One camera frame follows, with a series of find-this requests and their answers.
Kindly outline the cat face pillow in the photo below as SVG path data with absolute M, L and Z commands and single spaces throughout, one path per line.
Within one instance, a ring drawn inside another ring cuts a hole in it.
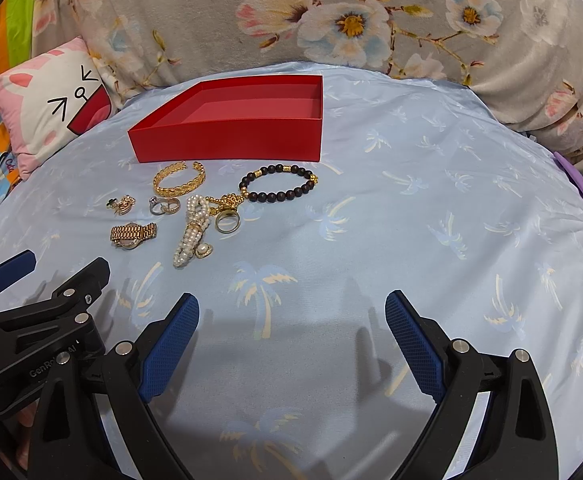
M 0 114 L 22 180 L 114 111 L 80 37 L 0 74 Z

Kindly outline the gold braided cuff bangle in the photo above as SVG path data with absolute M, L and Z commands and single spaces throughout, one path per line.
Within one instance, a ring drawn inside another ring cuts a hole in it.
M 200 188 L 206 180 L 206 170 L 201 162 L 173 162 L 160 169 L 153 178 L 156 196 L 178 198 Z

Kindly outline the gold ear cuff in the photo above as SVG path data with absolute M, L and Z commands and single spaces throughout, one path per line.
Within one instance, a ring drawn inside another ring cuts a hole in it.
M 165 200 L 164 206 L 162 207 L 164 214 L 176 214 L 180 208 L 181 203 L 177 198 L 168 198 L 168 200 Z

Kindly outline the grey floral blanket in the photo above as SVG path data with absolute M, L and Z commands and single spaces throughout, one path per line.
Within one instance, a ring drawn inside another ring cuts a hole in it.
M 455 81 L 583 171 L 582 0 L 34 0 L 34 53 L 75 37 L 117 102 L 290 61 Z

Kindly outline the gold watch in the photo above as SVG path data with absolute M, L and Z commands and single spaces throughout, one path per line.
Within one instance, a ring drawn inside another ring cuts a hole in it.
M 157 235 L 157 224 L 130 222 L 124 226 L 114 226 L 110 230 L 110 241 L 115 247 L 131 250 Z

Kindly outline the red open box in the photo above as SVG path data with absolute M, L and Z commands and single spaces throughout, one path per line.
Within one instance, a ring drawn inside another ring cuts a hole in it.
M 322 129 L 320 75 L 260 75 L 197 82 L 128 136 L 139 162 L 317 162 Z

